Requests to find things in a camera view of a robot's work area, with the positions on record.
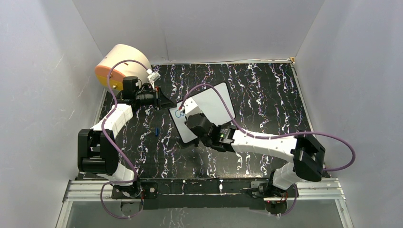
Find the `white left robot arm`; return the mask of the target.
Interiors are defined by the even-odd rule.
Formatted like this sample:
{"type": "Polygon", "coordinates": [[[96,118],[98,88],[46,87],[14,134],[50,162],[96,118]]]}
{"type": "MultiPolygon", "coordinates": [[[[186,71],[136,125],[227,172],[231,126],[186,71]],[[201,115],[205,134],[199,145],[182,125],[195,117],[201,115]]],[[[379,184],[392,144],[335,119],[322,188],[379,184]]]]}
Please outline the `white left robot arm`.
{"type": "Polygon", "coordinates": [[[133,117],[133,111],[151,105],[156,110],[176,107],[159,86],[139,84],[140,79],[129,76],[123,79],[123,90],[117,103],[108,114],[90,129],[78,133],[77,166],[81,172],[92,173],[110,181],[124,195],[136,198],[142,192],[135,168],[125,167],[119,161],[123,156],[115,139],[133,117]]]}

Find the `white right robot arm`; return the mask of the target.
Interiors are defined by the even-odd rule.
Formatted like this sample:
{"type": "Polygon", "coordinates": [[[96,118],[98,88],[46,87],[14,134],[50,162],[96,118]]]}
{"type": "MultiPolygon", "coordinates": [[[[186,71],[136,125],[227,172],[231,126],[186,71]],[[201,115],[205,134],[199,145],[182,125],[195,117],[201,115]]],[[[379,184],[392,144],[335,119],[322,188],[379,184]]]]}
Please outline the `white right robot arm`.
{"type": "Polygon", "coordinates": [[[276,135],[243,132],[231,124],[215,125],[203,114],[187,118],[186,127],[204,146],[219,152],[253,152],[285,160],[287,163],[273,171],[268,192],[281,196],[292,184],[300,180],[322,180],[325,148],[312,135],[277,137],[276,135]]]}

